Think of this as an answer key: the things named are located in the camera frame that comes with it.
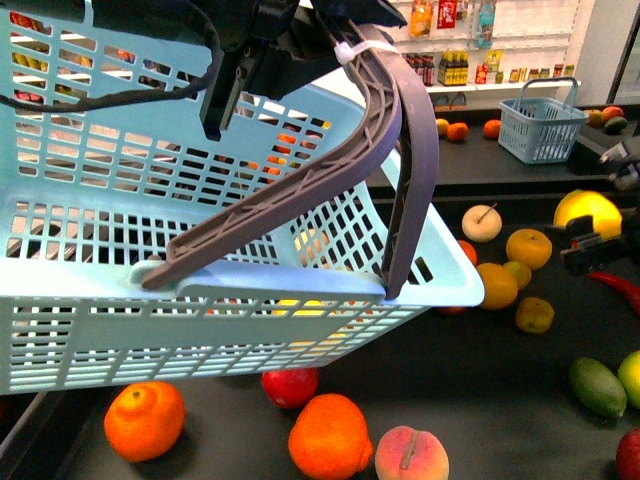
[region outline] light blue shopping basket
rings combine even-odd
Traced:
[[[572,83],[564,102],[553,98],[523,98],[533,83],[560,80]],[[517,98],[500,102],[498,143],[527,164],[567,161],[578,131],[587,123],[587,114],[573,106],[577,91],[578,82],[573,77],[529,80]]]
[[[210,56],[36,20],[43,31],[0,10],[4,95],[171,89]],[[171,288],[143,290],[141,265],[171,238],[336,147],[362,118],[313,86],[279,102],[243,94],[213,142],[202,100],[44,116],[0,107],[0,394],[322,366],[432,306],[482,300],[431,208],[411,278],[385,301],[375,272],[387,230],[364,183]],[[383,170],[395,185],[395,152]]]

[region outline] basket handle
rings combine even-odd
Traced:
[[[533,78],[527,81],[522,88],[520,89],[520,94],[518,98],[516,98],[516,102],[513,105],[515,110],[520,110],[520,102],[522,101],[522,96],[524,95],[524,91],[529,87],[532,83],[551,83],[551,82],[562,82],[569,81],[573,85],[571,85],[571,90],[567,94],[567,98],[564,99],[562,103],[563,109],[571,109],[576,101],[576,95],[578,94],[578,81],[574,77],[553,77],[553,78]]]

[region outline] shopping basket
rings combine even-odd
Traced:
[[[187,55],[175,42],[36,20],[43,31],[0,10],[4,95],[172,88],[207,64],[204,47]],[[362,117],[314,86],[278,102],[242,94],[213,142],[201,104],[202,94],[85,114],[0,107],[0,394],[322,366],[432,306],[481,301],[434,208],[411,278],[384,299],[387,229],[365,183],[170,287],[142,289],[171,238],[340,145]],[[304,145],[283,144],[287,125]],[[383,171],[396,185],[395,151]]]
[[[571,90],[564,102],[552,98],[523,98],[537,82],[568,80]],[[587,114],[573,107],[578,82],[573,77],[529,80],[516,99],[500,102],[501,126],[498,143],[528,164],[559,163],[569,158]]]

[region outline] apple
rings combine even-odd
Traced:
[[[505,250],[510,261],[522,262],[531,270],[538,270],[551,258],[553,245],[541,231],[521,228],[509,236]]]
[[[618,443],[616,470],[620,480],[640,480],[640,428],[628,432]]]
[[[449,457],[435,435],[402,425],[380,439],[375,468],[379,480],[447,480]]]
[[[611,105],[602,110],[602,122],[607,123],[614,117],[623,117],[624,118],[624,110],[622,108],[617,107],[615,105]]]
[[[304,407],[313,398],[319,378],[317,367],[294,368],[263,372],[260,383],[275,406],[294,409]]]
[[[469,240],[484,243],[493,240],[502,230],[502,217],[493,206],[476,205],[462,216],[462,232]]]
[[[434,310],[442,315],[455,316],[467,311],[469,307],[434,307]]]

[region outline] yellow fruit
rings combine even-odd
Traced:
[[[620,210],[607,197],[591,190],[574,190],[565,195],[556,207],[553,224],[556,227],[564,227],[570,220],[584,215],[593,216],[593,229],[603,240],[620,235]]]
[[[546,300],[527,297],[516,310],[516,325],[527,333],[544,333],[553,323],[555,312]]]
[[[447,135],[449,122],[447,122],[444,118],[436,118],[436,127],[438,128],[438,136],[444,137]]]
[[[518,297],[518,283],[513,274],[497,263],[481,263],[477,267],[484,286],[483,310],[502,310]]]
[[[629,403],[640,408],[640,350],[627,356],[618,368],[618,380],[627,393]]]
[[[531,269],[524,263],[517,260],[509,260],[503,267],[509,270],[515,277],[518,290],[524,290],[524,288],[529,285],[529,282],[531,282]]]
[[[541,231],[521,228],[509,236],[505,250],[509,260],[522,262],[531,270],[537,270],[551,258],[553,245]]]
[[[297,300],[280,300],[278,302],[278,305],[296,305],[298,303]],[[303,305],[301,306],[305,306],[305,307],[321,307],[322,306],[322,302],[320,302],[319,300],[309,300],[307,302],[304,302]],[[313,310],[295,310],[293,312],[294,316],[319,316],[322,315],[323,310],[322,309],[313,309]],[[274,310],[273,311],[274,315],[286,315],[287,314],[287,310]]]
[[[587,125],[591,128],[600,128],[604,125],[604,117],[602,116],[602,112],[600,110],[585,110],[584,113],[589,115],[587,119]]]

